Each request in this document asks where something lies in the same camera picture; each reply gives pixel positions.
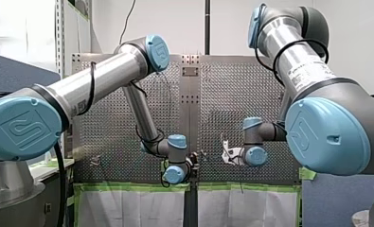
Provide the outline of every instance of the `diamond plate panel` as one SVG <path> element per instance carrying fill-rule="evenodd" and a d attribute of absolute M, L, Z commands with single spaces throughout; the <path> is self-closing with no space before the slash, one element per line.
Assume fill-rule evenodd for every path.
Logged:
<path fill-rule="evenodd" d="M 273 74 L 252 57 L 201 57 L 201 123 L 198 150 L 202 159 L 201 182 L 299 184 L 299 165 L 286 143 L 268 142 L 269 160 L 262 167 L 226 165 L 221 157 L 221 135 L 229 147 L 243 143 L 242 121 L 261 116 L 276 121 L 282 88 Z"/>
<path fill-rule="evenodd" d="M 90 67 L 91 61 L 100 62 L 111 56 L 75 54 L 73 71 L 79 72 Z M 165 135 L 179 131 L 179 75 L 179 62 L 172 59 L 166 71 L 141 82 L 154 122 Z M 160 160 L 140 151 L 134 117 L 122 89 L 103 98 L 87 114 L 76 117 L 73 143 L 74 177 L 78 183 L 160 182 Z"/>

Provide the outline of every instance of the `perforated metal panel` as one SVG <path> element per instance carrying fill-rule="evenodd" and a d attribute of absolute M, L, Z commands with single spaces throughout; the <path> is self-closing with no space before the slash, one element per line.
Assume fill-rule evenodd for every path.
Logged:
<path fill-rule="evenodd" d="M 201 124 L 198 150 L 207 153 L 202 162 L 202 182 L 250 182 L 298 184 L 298 164 L 286 143 L 269 142 L 269 161 L 262 167 L 230 166 L 223 163 L 223 138 L 229 147 L 241 148 L 242 121 L 260 116 L 276 121 L 281 86 L 273 75 L 251 57 L 201 57 Z"/>
<path fill-rule="evenodd" d="M 73 71 L 110 56 L 74 55 Z M 276 120 L 282 89 L 255 58 L 171 56 L 164 75 L 142 81 L 153 119 L 166 135 L 187 135 L 189 151 L 207 154 L 201 159 L 201 182 L 299 184 L 299 165 L 285 143 L 265 144 L 269 162 L 261 168 L 223 163 L 221 134 L 230 148 L 241 147 L 245 117 Z M 73 140 L 77 182 L 160 180 L 160 160 L 140 152 L 134 117 L 121 89 L 77 117 Z"/>
<path fill-rule="evenodd" d="M 73 71 L 111 56 L 75 54 Z M 142 81 L 154 122 L 165 135 L 179 131 L 179 74 L 179 64 L 172 61 L 165 72 Z M 76 182 L 160 182 L 160 160 L 140 151 L 134 117 L 121 89 L 76 117 L 73 143 Z"/>

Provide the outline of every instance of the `blue joint cap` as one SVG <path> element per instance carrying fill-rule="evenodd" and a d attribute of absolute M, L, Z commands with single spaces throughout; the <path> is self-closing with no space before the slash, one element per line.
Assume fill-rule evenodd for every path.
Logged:
<path fill-rule="evenodd" d="M 57 111 L 27 96 L 0 99 L 0 161 L 22 161 L 49 151 L 62 132 Z"/>
<path fill-rule="evenodd" d="M 255 126 L 258 126 L 262 123 L 262 120 L 260 117 L 256 117 L 256 116 L 253 116 L 253 117 L 246 117 L 245 119 L 243 119 L 243 126 L 242 126 L 242 129 L 243 130 L 247 130 L 249 128 L 252 128 L 252 127 L 255 127 Z"/>
<path fill-rule="evenodd" d="M 259 8 L 254 9 L 251 16 L 251 22 L 249 23 L 248 31 L 248 46 L 249 48 L 255 49 L 258 36 L 258 18 L 259 18 Z"/>
<path fill-rule="evenodd" d="M 261 147 L 249 148 L 245 153 L 245 161 L 249 166 L 262 166 L 267 162 L 267 152 Z"/>
<path fill-rule="evenodd" d="M 166 169 L 164 173 L 164 179 L 168 183 L 177 184 L 181 183 L 186 177 L 186 173 L 179 166 L 170 166 Z"/>
<path fill-rule="evenodd" d="M 187 148 L 187 138 L 182 134 L 170 135 L 167 140 L 167 143 L 174 148 L 178 148 L 178 149 Z"/>
<path fill-rule="evenodd" d="M 286 116 L 287 142 L 295 159 L 319 173 L 361 173 L 370 144 L 361 123 L 339 104 L 321 97 L 294 103 Z"/>
<path fill-rule="evenodd" d="M 160 36 L 146 37 L 146 53 L 155 72 L 161 72 L 169 66 L 169 48 Z"/>

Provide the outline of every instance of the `metal pole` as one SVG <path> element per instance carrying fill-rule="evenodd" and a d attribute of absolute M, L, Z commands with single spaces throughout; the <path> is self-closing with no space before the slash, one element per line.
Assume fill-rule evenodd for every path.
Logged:
<path fill-rule="evenodd" d="M 210 55 L 210 0 L 205 0 L 205 55 Z"/>

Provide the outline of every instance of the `white cloth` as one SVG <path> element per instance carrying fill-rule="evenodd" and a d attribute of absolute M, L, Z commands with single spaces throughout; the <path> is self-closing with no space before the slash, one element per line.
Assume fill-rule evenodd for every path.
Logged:
<path fill-rule="evenodd" d="M 295 227 L 297 192 L 199 191 L 199 227 Z M 182 227 L 184 192 L 86 191 L 80 227 Z"/>

